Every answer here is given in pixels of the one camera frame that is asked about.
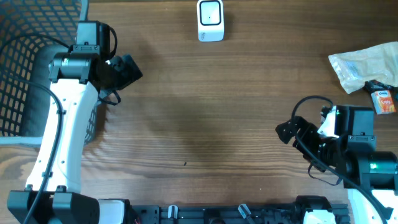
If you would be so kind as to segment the hex wrench set package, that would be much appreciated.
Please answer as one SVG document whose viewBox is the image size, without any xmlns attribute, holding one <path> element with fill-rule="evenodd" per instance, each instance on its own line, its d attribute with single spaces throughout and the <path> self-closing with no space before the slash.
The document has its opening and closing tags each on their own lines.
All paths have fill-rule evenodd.
<svg viewBox="0 0 398 224">
<path fill-rule="evenodd" d="M 397 91 L 397 87 L 381 83 L 377 80 L 366 81 L 364 89 L 370 93 L 381 90 Z"/>
</svg>

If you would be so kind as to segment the orange Kleenex tissue pack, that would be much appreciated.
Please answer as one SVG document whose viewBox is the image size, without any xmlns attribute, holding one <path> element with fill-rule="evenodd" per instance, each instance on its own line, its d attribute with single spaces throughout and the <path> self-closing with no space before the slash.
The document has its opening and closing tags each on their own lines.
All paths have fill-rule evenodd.
<svg viewBox="0 0 398 224">
<path fill-rule="evenodd" d="M 371 93 L 371 98 L 376 110 L 376 114 L 391 114 L 396 112 L 389 90 L 374 91 Z"/>
</svg>

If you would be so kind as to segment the beige snack bag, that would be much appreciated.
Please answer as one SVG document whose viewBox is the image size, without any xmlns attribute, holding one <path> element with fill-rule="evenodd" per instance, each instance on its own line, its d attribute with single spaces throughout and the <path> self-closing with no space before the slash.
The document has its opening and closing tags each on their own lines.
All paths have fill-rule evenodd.
<svg viewBox="0 0 398 224">
<path fill-rule="evenodd" d="M 328 59 L 347 94 L 361 89 L 371 80 L 397 86 L 397 42 L 333 54 Z"/>
</svg>

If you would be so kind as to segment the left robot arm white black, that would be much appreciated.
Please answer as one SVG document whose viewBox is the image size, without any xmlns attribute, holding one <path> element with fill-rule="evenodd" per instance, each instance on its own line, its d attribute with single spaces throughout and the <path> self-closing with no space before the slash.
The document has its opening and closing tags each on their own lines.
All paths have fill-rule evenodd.
<svg viewBox="0 0 398 224">
<path fill-rule="evenodd" d="M 81 194 L 81 155 L 93 108 L 142 77 L 130 55 L 116 55 L 117 36 L 98 21 L 80 21 L 76 42 L 49 65 L 50 107 L 34 168 L 7 208 L 20 223 L 137 223 L 127 199 Z"/>
</svg>

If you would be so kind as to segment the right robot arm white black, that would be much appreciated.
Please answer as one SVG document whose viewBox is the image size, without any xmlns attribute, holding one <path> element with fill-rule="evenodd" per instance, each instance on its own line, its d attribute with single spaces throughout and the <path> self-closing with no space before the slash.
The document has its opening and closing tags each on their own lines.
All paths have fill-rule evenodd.
<svg viewBox="0 0 398 224">
<path fill-rule="evenodd" d="M 336 105 L 321 116 L 321 126 L 296 116 L 275 131 L 312 167 L 325 172 L 326 164 L 339 174 L 356 223 L 397 223 L 397 156 L 377 151 L 373 109 Z"/>
</svg>

